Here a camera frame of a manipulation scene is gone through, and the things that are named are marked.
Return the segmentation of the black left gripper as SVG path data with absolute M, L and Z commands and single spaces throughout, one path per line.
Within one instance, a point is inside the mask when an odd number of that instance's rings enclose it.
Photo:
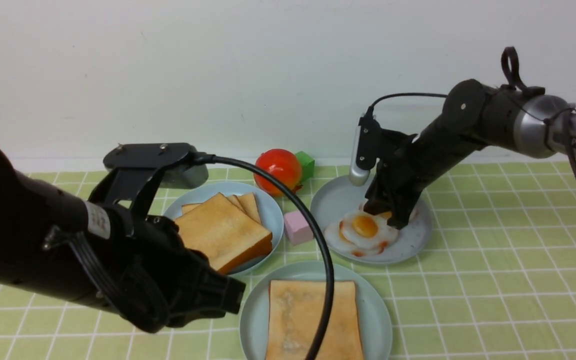
M 43 183 L 43 294 L 147 333 L 240 311 L 245 285 L 210 268 L 171 219 L 149 215 L 163 169 L 116 168 L 83 200 Z

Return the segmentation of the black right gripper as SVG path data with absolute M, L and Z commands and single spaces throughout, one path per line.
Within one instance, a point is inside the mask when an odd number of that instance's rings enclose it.
M 447 145 L 446 137 L 434 130 L 418 136 L 381 130 L 375 176 L 365 192 L 366 212 L 391 212 L 390 227 L 407 227 L 423 189 L 446 172 Z

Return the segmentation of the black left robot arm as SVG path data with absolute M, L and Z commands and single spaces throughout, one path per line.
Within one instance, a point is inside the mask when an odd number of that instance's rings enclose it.
M 21 173 L 0 150 L 0 284 L 151 334 L 237 314 L 245 283 L 212 269 L 173 220 L 149 214 L 158 189 L 206 182 L 205 157 L 183 142 L 119 145 L 85 200 Z

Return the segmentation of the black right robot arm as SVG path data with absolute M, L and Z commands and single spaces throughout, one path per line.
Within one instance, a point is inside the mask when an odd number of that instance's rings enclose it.
M 576 158 L 573 105 L 544 91 L 532 94 L 503 85 L 464 80 L 443 96 L 439 116 L 419 134 L 387 130 L 368 107 L 359 119 L 349 180 L 362 186 L 376 170 L 365 197 L 367 212 L 390 213 L 389 226 L 409 224 L 422 191 L 472 153 L 499 147 L 531 158 Z

